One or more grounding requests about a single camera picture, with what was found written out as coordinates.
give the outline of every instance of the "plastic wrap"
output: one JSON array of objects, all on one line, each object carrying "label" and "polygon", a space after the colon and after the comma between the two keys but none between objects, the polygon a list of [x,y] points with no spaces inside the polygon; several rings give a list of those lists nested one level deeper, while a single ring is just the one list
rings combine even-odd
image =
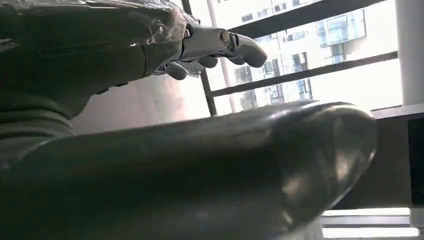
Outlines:
[{"label": "plastic wrap", "polygon": [[0,20],[0,52],[177,42],[198,22],[168,0],[5,0]]}]

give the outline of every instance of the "building window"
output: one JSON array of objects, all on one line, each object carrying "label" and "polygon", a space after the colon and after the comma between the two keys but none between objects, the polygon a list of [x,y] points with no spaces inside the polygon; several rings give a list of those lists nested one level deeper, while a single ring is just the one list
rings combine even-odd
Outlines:
[{"label": "building window", "polygon": [[274,6],[275,12],[280,12],[287,9],[287,3],[279,4]]},{"label": "building window", "polygon": [[274,72],[273,64],[270,61],[265,62],[263,67],[265,69],[265,74],[271,74]]},{"label": "building window", "polygon": [[261,42],[265,42],[265,41],[271,40],[271,39],[273,39],[273,38],[274,38],[274,37],[273,37],[273,34],[269,34],[269,35],[265,35],[265,36],[257,37],[257,38],[255,38],[254,40],[255,40],[256,42],[258,42],[258,43],[261,43]]},{"label": "building window", "polygon": [[253,82],[252,71],[250,66],[244,66],[235,70],[235,81],[239,84]]},{"label": "building window", "polygon": [[299,31],[283,37],[283,42],[290,42],[298,39],[303,39],[306,36],[305,31]]},{"label": "building window", "polygon": [[301,4],[300,0],[293,0],[293,7],[299,6]]},{"label": "building window", "polygon": [[357,10],[316,23],[322,48],[366,36],[364,10]]},{"label": "building window", "polygon": [[293,68],[295,73],[308,70],[308,60],[306,52],[295,54],[291,56],[291,59],[293,61]]},{"label": "building window", "polygon": [[343,43],[328,46],[324,50],[326,52],[326,56],[324,57],[326,65],[338,64],[345,61]]},{"label": "building window", "polygon": [[263,17],[267,16],[268,15],[268,10],[269,10],[269,8],[263,9],[262,11],[258,11],[257,12],[257,16],[259,18],[263,18]]},{"label": "building window", "polygon": [[309,78],[297,80],[296,84],[300,100],[312,99],[311,80]]},{"label": "building window", "polygon": [[248,22],[250,20],[253,20],[253,14],[252,13],[244,15],[244,16],[241,17],[241,21],[243,23]]}]

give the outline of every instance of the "floor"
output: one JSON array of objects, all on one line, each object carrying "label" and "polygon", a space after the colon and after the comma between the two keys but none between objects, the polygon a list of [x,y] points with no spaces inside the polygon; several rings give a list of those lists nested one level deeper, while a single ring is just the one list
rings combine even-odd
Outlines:
[{"label": "floor", "polygon": [[162,75],[94,95],[71,123],[77,134],[92,134],[209,116],[200,78]]}]

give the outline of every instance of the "robotic hand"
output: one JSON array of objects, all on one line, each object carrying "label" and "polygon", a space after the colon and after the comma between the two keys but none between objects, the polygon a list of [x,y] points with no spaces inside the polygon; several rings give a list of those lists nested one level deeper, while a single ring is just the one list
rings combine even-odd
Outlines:
[{"label": "robotic hand", "polygon": [[52,100],[68,119],[94,94],[150,75],[182,80],[218,57],[267,59],[254,40],[201,26],[167,0],[0,3],[0,91]]},{"label": "robotic hand", "polygon": [[161,65],[153,74],[167,73],[177,80],[182,80],[190,72],[199,72],[202,67],[215,67],[218,57],[228,58],[237,65],[247,63],[255,68],[260,68],[267,60],[267,54],[251,38],[198,24],[187,25],[182,48],[176,56]]}]

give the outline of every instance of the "white pillar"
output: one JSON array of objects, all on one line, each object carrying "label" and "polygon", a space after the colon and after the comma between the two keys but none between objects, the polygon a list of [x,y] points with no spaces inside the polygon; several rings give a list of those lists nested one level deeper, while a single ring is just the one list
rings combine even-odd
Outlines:
[{"label": "white pillar", "polygon": [[403,104],[424,103],[424,0],[396,0]]}]

